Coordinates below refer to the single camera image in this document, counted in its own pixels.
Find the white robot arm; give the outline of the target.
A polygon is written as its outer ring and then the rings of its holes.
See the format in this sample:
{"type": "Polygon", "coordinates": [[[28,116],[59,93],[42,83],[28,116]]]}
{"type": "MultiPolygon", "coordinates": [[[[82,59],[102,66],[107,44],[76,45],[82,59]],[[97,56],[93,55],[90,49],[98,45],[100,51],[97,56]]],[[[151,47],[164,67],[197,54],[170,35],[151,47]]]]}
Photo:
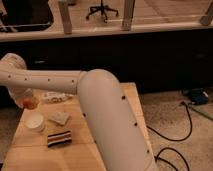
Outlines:
{"type": "Polygon", "coordinates": [[[0,59],[0,85],[13,100],[29,96],[33,89],[76,95],[107,171],[158,171],[133,109],[112,73],[29,70],[22,57],[8,53],[0,59]]]}

